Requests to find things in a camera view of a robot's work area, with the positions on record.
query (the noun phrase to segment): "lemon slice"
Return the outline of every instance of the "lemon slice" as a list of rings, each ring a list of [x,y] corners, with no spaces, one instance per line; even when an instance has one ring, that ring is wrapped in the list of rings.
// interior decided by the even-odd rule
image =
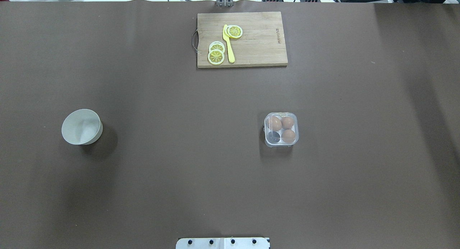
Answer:
[[[225,32],[230,38],[233,38],[233,39],[238,39],[243,35],[243,29],[241,29],[241,27],[239,27],[238,25],[227,26],[227,29],[225,29]]]
[[[225,52],[225,46],[220,41],[214,41],[209,45],[209,52],[211,52],[212,50],[221,50],[222,52]]]
[[[224,62],[225,59],[224,52],[221,50],[209,51],[207,59],[212,65],[222,64],[222,62]]]

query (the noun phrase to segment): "wooden cutting board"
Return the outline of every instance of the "wooden cutting board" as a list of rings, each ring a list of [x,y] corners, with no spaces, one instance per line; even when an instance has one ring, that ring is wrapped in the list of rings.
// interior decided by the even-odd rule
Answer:
[[[230,39],[234,63],[229,63],[226,43],[222,39],[224,24],[239,25],[243,29],[241,38]],[[198,14],[197,30],[199,68],[288,65],[281,12]],[[208,48],[213,41],[225,44],[225,60],[220,65],[212,65],[207,60]]]

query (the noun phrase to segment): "cutting board handle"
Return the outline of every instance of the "cutting board handle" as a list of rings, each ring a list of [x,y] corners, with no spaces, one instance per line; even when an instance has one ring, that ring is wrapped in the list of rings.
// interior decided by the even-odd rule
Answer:
[[[197,46],[195,47],[195,35],[197,35]],[[195,32],[192,34],[192,47],[195,49],[195,51],[198,53],[198,41],[200,41],[200,36],[198,36],[198,28],[195,30]]]

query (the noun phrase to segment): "table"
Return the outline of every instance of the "table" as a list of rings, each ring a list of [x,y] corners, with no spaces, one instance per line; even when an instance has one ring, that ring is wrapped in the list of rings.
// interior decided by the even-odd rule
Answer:
[[[289,65],[197,69],[197,13],[276,11]],[[0,248],[458,248],[460,6],[0,4]],[[90,146],[61,124],[104,123]],[[265,115],[300,140],[266,147]]]

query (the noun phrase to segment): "white cup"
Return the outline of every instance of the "white cup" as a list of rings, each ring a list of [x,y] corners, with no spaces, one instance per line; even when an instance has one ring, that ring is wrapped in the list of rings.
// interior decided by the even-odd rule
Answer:
[[[89,145],[102,134],[99,115],[89,109],[76,110],[62,123],[62,137],[72,145]]]

